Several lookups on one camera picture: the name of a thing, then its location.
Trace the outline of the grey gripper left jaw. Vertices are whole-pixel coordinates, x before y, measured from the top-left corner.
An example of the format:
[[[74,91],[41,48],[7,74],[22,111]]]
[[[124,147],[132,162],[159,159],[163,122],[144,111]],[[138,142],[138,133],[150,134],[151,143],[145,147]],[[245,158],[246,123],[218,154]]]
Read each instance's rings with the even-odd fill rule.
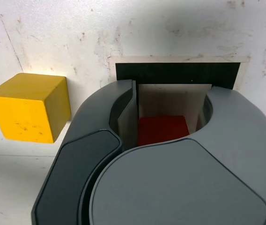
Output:
[[[123,150],[118,119],[136,100],[133,80],[112,82],[79,107],[31,212],[34,225],[88,225],[92,189]]]

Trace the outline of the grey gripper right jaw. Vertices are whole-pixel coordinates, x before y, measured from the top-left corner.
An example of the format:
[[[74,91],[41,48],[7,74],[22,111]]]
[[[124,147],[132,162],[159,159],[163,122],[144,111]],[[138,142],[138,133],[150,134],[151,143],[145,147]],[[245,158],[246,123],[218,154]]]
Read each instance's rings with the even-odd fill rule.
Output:
[[[105,167],[92,225],[266,225],[266,116],[234,90],[214,87],[207,99],[202,129]]]

